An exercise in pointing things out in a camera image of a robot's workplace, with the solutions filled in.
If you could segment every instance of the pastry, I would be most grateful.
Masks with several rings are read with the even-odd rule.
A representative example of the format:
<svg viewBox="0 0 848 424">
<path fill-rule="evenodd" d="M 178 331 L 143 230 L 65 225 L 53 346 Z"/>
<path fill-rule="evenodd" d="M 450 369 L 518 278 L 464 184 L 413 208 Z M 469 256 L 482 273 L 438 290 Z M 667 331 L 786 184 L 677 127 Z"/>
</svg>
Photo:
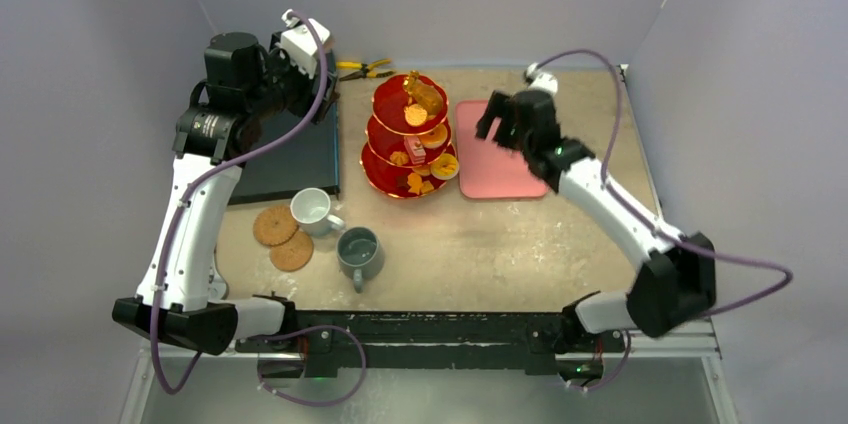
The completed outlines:
<svg viewBox="0 0 848 424">
<path fill-rule="evenodd" d="M 298 231 L 285 244 L 271 248 L 271 263 L 281 271 L 296 271 L 312 259 L 314 249 L 309 234 Z"/>
<path fill-rule="evenodd" d="M 291 239 L 296 231 L 297 221 L 289 206 L 269 207 L 253 221 L 253 237 L 266 246 L 279 246 Z"/>
<path fill-rule="evenodd" d="M 448 128 L 444 124 L 439 124 L 435 129 L 418 138 L 427 149 L 436 149 L 448 140 Z"/>
<path fill-rule="evenodd" d="M 424 150 L 424 146 L 421 144 L 421 139 L 418 139 L 418 136 L 404 136 L 403 147 L 406 149 L 406 153 L 409 154 L 409 159 L 412 161 L 413 166 L 424 164 L 424 160 L 427 158 L 427 151 Z"/>
<path fill-rule="evenodd" d="M 430 172 L 433 174 L 433 177 L 447 181 L 459 172 L 459 161 L 450 154 L 442 154 L 430 164 Z"/>
<path fill-rule="evenodd" d="M 412 172 L 418 174 L 419 176 L 427 177 L 430 175 L 430 166 L 417 166 L 412 168 Z"/>
<path fill-rule="evenodd" d="M 418 127 L 427 122 L 427 111 L 420 104 L 413 104 L 404 108 L 403 117 L 407 124 Z"/>
<path fill-rule="evenodd" d="M 409 164 L 409 154 L 403 151 L 395 151 L 389 156 L 389 161 L 396 166 L 405 166 Z"/>
</svg>

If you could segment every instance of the gray mug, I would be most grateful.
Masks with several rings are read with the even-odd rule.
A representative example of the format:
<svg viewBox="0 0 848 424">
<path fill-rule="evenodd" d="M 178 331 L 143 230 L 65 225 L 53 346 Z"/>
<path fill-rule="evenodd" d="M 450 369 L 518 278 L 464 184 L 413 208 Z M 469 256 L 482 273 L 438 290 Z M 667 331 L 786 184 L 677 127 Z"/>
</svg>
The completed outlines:
<svg viewBox="0 0 848 424">
<path fill-rule="evenodd" d="M 345 231 L 336 243 L 336 255 L 342 272 L 353 279 L 356 292 L 362 292 L 365 281 L 379 274 L 386 260 L 377 236 L 365 227 Z"/>
</svg>

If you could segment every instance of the red plate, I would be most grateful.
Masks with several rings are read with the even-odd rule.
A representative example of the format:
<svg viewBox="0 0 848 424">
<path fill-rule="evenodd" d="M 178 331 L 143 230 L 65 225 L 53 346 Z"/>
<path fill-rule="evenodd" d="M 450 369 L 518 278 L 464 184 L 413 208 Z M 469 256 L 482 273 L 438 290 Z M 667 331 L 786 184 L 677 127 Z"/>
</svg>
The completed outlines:
<svg viewBox="0 0 848 424">
<path fill-rule="evenodd" d="M 453 146 L 448 146 L 447 151 L 445 152 L 456 156 L 456 149 L 454 149 Z M 365 178 L 368 179 L 368 183 L 371 184 L 374 189 L 377 189 L 389 197 L 395 197 L 398 199 L 414 199 L 417 197 L 429 196 L 447 183 L 447 181 L 440 181 L 433 176 L 427 176 L 422 177 L 422 179 L 425 182 L 433 184 L 434 190 L 432 192 L 418 195 L 409 192 L 407 189 L 402 189 L 398 187 L 398 179 L 402 179 L 403 182 L 405 182 L 406 176 L 408 176 L 412 171 L 402 167 L 392 166 L 386 161 L 383 161 L 371 151 L 368 144 L 362 146 L 362 154 L 359 157 L 359 163 L 362 164 L 362 168 L 365 170 Z"/>
<path fill-rule="evenodd" d="M 429 84 L 439 91 L 442 99 L 445 100 L 445 105 L 442 106 L 442 110 L 435 118 L 425 122 L 423 126 L 412 127 L 406 123 L 406 119 L 403 117 L 403 108 L 406 107 L 409 100 L 409 94 L 403 90 L 405 78 L 406 74 L 392 76 L 374 91 L 374 97 L 371 98 L 374 117 L 380 124 L 395 134 L 417 136 L 430 132 L 448 117 L 448 95 L 432 79 L 427 76 L 420 76 L 421 82 Z"/>
<path fill-rule="evenodd" d="M 445 139 L 445 143 L 435 149 L 427 149 L 424 148 L 424 151 L 427 153 L 424 156 L 424 164 L 430 164 L 439 158 L 442 154 L 444 154 L 445 149 L 450 145 L 451 140 L 451 129 L 448 121 L 445 121 L 445 128 L 448 130 L 448 138 Z M 403 138 L 400 134 L 394 134 L 392 131 L 386 129 L 381 126 L 377 119 L 374 116 L 371 116 L 371 119 L 368 119 L 368 128 L 365 130 L 365 134 L 368 136 L 368 145 L 371 147 L 371 150 L 374 151 L 374 154 L 377 155 L 378 158 L 386 161 L 388 164 L 395 167 L 404 167 L 407 169 L 411 169 L 413 167 L 417 167 L 413 164 L 407 164 L 405 166 L 397 166 L 392 164 L 389 159 L 392 156 L 393 152 L 403 151 L 406 152 L 406 146 L 403 145 Z"/>
</svg>

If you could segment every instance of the mug handle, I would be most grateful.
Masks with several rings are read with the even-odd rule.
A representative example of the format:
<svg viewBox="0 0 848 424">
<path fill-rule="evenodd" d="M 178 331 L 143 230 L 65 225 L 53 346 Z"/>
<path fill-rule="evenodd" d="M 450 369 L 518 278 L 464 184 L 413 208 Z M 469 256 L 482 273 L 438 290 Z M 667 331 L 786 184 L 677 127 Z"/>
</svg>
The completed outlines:
<svg viewBox="0 0 848 424">
<path fill-rule="evenodd" d="M 353 271 L 353 289 L 357 292 L 357 294 L 361 294 L 364 287 L 365 280 L 362 278 L 362 269 Z"/>
<path fill-rule="evenodd" d="M 345 227 L 344 221 L 332 214 L 327 215 L 327 221 L 330 223 L 330 227 L 337 231 L 341 231 Z"/>
</svg>

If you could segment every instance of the cookie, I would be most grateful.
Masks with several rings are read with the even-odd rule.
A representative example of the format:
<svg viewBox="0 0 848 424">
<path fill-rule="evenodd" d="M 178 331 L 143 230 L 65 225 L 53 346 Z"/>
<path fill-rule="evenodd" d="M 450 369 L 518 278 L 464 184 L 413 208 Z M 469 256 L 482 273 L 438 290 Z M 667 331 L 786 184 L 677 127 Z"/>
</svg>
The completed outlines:
<svg viewBox="0 0 848 424">
<path fill-rule="evenodd" d="M 406 183 L 409 184 L 409 192 L 412 194 L 421 194 L 421 186 L 424 185 L 424 180 L 421 176 L 414 172 L 406 176 Z"/>
<path fill-rule="evenodd" d="M 296 271 L 312 259 L 314 249 L 309 234 L 298 231 L 285 244 L 271 248 L 271 264 L 281 271 Z"/>
<path fill-rule="evenodd" d="M 389 156 L 389 161 L 396 166 L 405 166 L 409 164 L 409 154 L 403 151 L 395 151 Z"/>
<path fill-rule="evenodd" d="M 430 166 L 416 166 L 412 168 L 412 172 L 418 174 L 419 176 L 427 177 L 430 175 Z"/>
<path fill-rule="evenodd" d="M 395 185 L 398 189 L 401 189 L 403 191 L 409 190 L 409 183 L 406 182 L 406 176 L 397 176 L 395 178 Z"/>
<path fill-rule="evenodd" d="M 410 126 L 418 127 L 427 122 L 427 111 L 420 104 L 413 104 L 404 108 L 403 118 Z"/>
<path fill-rule="evenodd" d="M 265 209 L 253 221 L 253 237 L 265 246 L 279 246 L 288 241 L 297 231 L 297 221 L 289 206 L 274 206 Z"/>
</svg>

